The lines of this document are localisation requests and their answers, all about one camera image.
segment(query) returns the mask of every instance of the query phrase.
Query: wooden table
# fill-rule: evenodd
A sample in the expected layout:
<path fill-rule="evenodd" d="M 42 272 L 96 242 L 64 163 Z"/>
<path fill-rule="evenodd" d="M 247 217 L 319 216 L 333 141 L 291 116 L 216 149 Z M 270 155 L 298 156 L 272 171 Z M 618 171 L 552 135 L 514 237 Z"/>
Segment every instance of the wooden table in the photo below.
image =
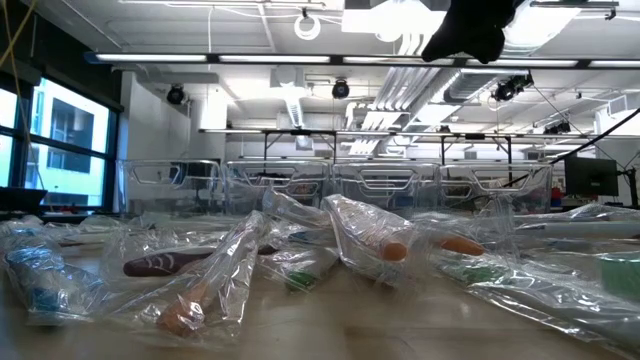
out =
<path fill-rule="evenodd" d="M 78 258 L 85 268 L 95 259 Z M 222 359 L 160 348 L 101 324 L 39 328 L 6 275 L 0 280 L 0 359 Z M 621 359 L 595 345 L 479 300 L 446 278 L 420 295 L 373 286 L 344 267 L 310 293 L 254 276 L 238 356 L 242 360 Z"/>

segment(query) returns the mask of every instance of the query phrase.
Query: desk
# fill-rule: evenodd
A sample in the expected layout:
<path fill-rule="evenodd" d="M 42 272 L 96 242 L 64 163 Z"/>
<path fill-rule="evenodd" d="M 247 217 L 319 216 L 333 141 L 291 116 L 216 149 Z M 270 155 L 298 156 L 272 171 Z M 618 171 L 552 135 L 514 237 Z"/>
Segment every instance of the desk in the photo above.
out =
<path fill-rule="evenodd" d="M 97 262 L 78 258 L 95 269 Z M 103 324 L 24 325 L 26 311 L 0 280 L 0 359 L 226 359 L 199 349 L 159 348 Z M 243 322 L 242 360 L 621 359 L 594 344 L 507 312 L 434 277 L 428 291 L 403 296 L 343 266 L 309 294 L 254 276 Z"/>

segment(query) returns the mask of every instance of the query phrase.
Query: clear plastic bin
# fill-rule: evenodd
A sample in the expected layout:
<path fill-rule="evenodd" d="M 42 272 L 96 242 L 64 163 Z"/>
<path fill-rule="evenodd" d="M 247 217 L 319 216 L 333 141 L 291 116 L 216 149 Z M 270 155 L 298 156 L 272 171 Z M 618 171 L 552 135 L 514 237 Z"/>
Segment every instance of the clear plastic bin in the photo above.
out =
<path fill-rule="evenodd" d="M 119 161 L 120 212 L 221 213 L 221 175 L 210 160 Z"/>
<path fill-rule="evenodd" d="M 335 192 L 410 218 L 438 205 L 438 165 L 350 163 L 333 166 Z"/>
<path fill-rule="evenodd" d="M 440 210 L 477 214 L 506 195 L 515 214 L 544 214 L 551 206 L 552 166 L 448 165 L 440 167 Z"/>
<path fill-rule="evenodd" d="M 262 196 L 271 187 L 314 207 L 329 193 L 329 165 L 319 161 L 229 161 L 224 171 L 229 215 L 262 210 Z"/>

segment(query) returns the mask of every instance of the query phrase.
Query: orange object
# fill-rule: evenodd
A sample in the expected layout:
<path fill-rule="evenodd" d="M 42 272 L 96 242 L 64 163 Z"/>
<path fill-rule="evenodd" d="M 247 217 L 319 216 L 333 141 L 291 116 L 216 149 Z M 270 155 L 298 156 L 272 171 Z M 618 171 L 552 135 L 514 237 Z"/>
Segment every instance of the orange object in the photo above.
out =
<path fill-rule="evenodd" d="M 404 244 L 394 242 L 386 244 L 380 256 L 385 261 L 402 261 L 407 257 L 408 252 Z"/>
<path fill-rule="evenodd" d="M 484 248 L 477 242 L 458 235 L 447 235 L 440 242 L 440 247 L 445 250 L 455 251 L 460 254 L 480 256 L 484 254 Z"/>
<path fill-rule="evenodd" d="M 207 284 L 201 282 L 185 293 L 178 295 L 178 300 L 167 307 L 156 321 L 160 329 L 167 330 L 181 337 L 187 337 L 204 322 L 203 301 Z"/>

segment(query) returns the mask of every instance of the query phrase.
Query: monitor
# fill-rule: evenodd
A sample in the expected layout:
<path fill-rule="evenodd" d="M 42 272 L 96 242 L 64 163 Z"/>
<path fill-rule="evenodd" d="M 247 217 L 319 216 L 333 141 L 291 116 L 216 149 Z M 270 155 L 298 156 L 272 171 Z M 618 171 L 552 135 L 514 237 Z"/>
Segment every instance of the monitor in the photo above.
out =
<path fill-rule="evenodd" d="M 615 160 L 568 157 L 564 159 L 567 195 L 618 196 Z"/>

